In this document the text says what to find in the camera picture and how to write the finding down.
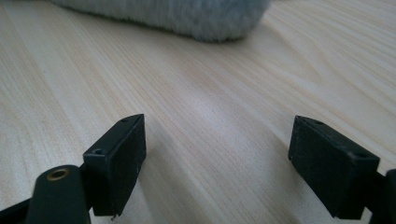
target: table surface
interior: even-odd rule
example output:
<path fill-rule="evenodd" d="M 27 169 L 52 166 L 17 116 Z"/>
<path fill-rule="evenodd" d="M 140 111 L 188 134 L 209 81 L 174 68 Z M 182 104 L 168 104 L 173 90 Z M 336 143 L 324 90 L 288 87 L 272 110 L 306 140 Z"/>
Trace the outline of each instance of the table surface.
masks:
<path fill-rule="evenodd" d="M 288 160 L 295 115 L 396 167 L 396 2 L 275 1 L 243 40 L 206 44 L 40 1 L 0 2 L 0 209 L 117 120 L 148 156 L 119 223 L 332 218 Z M 93 223 L 111 223 L 93 217 Z"/>

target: wooden table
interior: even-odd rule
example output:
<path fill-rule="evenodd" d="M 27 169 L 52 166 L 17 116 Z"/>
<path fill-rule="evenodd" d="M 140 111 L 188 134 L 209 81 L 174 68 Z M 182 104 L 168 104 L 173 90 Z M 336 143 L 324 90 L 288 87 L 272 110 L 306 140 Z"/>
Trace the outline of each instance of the wooden table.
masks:
<path fill-rule="evenodd" d="M 275 1 L 224 44 L 0 2 L 0 209 L 117 120 L 148 157 L 119 223 L 367 223 L 332 218 L 288 160 L 295 115 L 396 167 L 396 2 Z M 111 223 L 93 217 L 93 223 Z"/>

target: black plastic part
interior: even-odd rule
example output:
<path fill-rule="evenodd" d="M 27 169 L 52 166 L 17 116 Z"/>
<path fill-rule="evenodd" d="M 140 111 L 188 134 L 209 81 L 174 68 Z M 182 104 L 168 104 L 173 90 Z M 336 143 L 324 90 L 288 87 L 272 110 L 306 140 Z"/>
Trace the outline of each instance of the black plastic part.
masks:
<path fill-rule="evenodd" d="M 86 207 L 78 167 L 58 166 L 37 178 L 26 223 L 91 223 Z"/>
<path fill-rule="evenodd" d="M 384 177 L 375 176 L 370 183 L 367 207 L 373 212 L 370 224 L 396 223 L 396 170 L 390 170 Z"/>
<path fill-rule="evenodd" d="M 43 173 L 32 199 L 1 211 L 0 223 L 86 224 L 91 207 L 98 216 L 120 215 L 146 158 L 144 116 L 120 120 L 83 156 L 79 169 L 69 165 Z"/>
<path fill-rule="evenodd" d="M 89 206 L 96 216 L 121 215 L 146 158 L 144 116 L 121 119 L 83 156 Z"/>
<path fill-rule="evenodd" d="M 361 218 L 376 155 L 320 121 L 296 116 L 289 159 L 333 217 Z"/>
<path fill-rule="evenodd" d="M 21 203 L 12 205 L 11 207 L 0 212 L 0 223 L 2 224 L 22 224 L 25 223 L 27 211 L 29 209 L 30 199 Z"/>

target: screw hole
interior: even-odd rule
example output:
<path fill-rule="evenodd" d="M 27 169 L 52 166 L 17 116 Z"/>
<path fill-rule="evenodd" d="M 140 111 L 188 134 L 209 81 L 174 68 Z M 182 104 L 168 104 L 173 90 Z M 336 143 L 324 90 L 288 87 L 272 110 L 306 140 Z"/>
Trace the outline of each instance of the screw hole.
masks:
<path fill-rule="evenodd" d="M 93 151 L 93 154 L 96 154 L 96 155 L 102 155 L 102 153 L 103 153 L 103 150 L 101 148 L 97 148 Z"/>
<path fill-rule="evenodd" d="M 47 175 L 47 179 L 49 181 L 56 181 L 64 178 L 65 176 L 69 175 L 69 170 L 68 169 L 59 169 L 51 172 L 49 175 Z"/>

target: fluffy gray fabric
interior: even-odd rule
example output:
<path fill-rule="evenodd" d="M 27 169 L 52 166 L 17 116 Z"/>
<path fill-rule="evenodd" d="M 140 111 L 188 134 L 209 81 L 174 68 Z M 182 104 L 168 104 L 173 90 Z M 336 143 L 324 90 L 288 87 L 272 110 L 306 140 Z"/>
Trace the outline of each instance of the fluffy gray fabric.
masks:
<path fill-rule="evenodd" d="M 201 41 L 243 37 L 270 0 L 51 0 L 63 7 L 188 35 Z"/>

